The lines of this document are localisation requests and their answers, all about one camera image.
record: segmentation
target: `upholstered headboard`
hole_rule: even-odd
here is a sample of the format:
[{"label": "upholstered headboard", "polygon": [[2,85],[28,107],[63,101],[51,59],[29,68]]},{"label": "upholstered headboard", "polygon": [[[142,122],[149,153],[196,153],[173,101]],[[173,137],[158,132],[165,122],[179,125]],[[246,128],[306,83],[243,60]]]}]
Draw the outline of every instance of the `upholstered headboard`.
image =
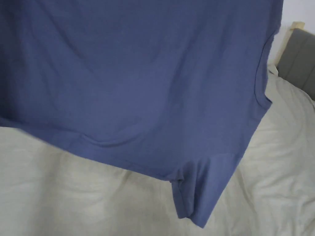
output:
[{"label": "upholstered headboard", "polygon": [[277,69],[279,77],[315,100],[315,35],[303,29],[293,29]]}]

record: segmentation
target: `white wall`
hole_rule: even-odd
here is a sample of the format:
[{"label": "white wall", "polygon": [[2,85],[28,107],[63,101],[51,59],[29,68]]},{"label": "white wall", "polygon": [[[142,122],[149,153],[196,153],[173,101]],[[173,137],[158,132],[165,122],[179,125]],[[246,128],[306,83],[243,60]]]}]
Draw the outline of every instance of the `white wall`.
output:
[{"label": "white wall", "polygon": [[284,0],[282,23],[275,36],[268,63],[274,63],[283,38],[293,21],[305,22],[305,29],[315,33],[315,0]]}]

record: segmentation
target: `t-shirt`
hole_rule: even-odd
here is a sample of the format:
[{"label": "t-shirt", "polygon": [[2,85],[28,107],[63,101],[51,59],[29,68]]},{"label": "t-shirt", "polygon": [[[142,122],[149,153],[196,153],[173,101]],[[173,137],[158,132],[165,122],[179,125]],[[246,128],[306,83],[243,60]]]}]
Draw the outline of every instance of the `t-shirt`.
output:
[{"label": "t-shirt", "polygon": [[283,0],[2,0],[0,125],[170,181],[204,227],[271,105]]}]

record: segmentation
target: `gray headboard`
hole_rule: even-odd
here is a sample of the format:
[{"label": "gray headboard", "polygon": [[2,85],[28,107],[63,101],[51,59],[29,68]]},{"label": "gray headboard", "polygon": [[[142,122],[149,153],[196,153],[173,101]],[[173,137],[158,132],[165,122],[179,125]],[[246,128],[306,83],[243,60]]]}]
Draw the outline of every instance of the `gray headboard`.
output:
[{"label": "gray headboard", "polygon": [[279,77],[315,100],[315,35],[294,29],[277,69]]}]

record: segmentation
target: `wrinkled sheet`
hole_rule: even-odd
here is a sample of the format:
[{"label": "wrinkled sheet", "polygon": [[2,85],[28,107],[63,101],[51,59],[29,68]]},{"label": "wrinkled sheet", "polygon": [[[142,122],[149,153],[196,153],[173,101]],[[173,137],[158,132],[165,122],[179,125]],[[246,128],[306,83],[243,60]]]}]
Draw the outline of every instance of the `wrinkled sheet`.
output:
[{"label": "wrinkled sheet", "polygon": [[315,235],[315,109],[269,74],[273,105],[205,229],[171,185],[0,128],[0,235]]}]

